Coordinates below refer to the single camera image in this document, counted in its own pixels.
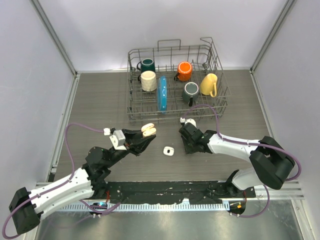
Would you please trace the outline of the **beige earbud charging case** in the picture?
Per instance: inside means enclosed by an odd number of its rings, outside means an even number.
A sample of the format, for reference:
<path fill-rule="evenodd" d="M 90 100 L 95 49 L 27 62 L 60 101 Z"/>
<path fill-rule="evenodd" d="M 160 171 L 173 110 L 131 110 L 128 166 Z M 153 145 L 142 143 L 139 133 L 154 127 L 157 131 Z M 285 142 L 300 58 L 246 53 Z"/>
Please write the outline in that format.
<path fill-rule="evenodd" d="M 153 123 L 145 124 L 141 127 L 142 136 L 144 138 L 155 135 L 157 132 L 157 129 L 155 128 L 155 125 Z"/>

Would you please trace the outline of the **white earbud charging case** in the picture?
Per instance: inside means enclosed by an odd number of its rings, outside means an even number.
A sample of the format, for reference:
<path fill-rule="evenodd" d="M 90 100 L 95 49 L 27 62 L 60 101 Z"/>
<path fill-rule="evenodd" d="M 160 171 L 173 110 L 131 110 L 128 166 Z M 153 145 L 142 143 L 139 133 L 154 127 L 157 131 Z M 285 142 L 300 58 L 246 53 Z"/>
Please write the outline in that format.
<path fill-rule="evenodd" d="M 163 154 L 169 157 L 172 157 L 175 153 L 175 149 L 173 147 L 170 146 L 165 146 L 163 148 Z"/>

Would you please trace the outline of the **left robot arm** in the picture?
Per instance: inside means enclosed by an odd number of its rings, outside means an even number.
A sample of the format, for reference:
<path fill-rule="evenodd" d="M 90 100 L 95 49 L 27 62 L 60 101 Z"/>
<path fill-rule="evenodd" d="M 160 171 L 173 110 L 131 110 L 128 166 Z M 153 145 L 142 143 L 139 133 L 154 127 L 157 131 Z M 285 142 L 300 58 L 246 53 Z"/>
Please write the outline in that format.
<path fill-rule="evenodd" d="M 92 147 L 86 163 L 73 169 L 71 174 L 44 187 L 18 189 L 10 204 L 8 216 L 20 236 L 34 229 L 46 217 L 68 204 L 83 199 L 102 199 L 107 192 L 105 178 L 110 168 L 128 154 L 139 156 L 156 137 L 154 124 L 148 123 L 140 130 L 104 128 L 112 147 Z"/>

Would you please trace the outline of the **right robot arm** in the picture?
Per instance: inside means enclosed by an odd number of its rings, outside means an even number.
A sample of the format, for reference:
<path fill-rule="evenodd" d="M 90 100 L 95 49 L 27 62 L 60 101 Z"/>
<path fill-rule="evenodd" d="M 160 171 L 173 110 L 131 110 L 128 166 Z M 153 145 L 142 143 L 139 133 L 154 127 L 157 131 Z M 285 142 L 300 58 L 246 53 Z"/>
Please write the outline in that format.
<path fill-rule="evenodd" d="M 192 123 L 185 123 L 179 133 L 186 154 L 223 154 L 251 163 L 245 170 L 235 170 L 211 192 L 215 195 L 238 197 L 244 190 L 265 185 L 279 190 L 295 166 L 292 157 L 269 136 L 261 140 L 245 140 L 218 134 L 214 130 L 202 132 Z"/>

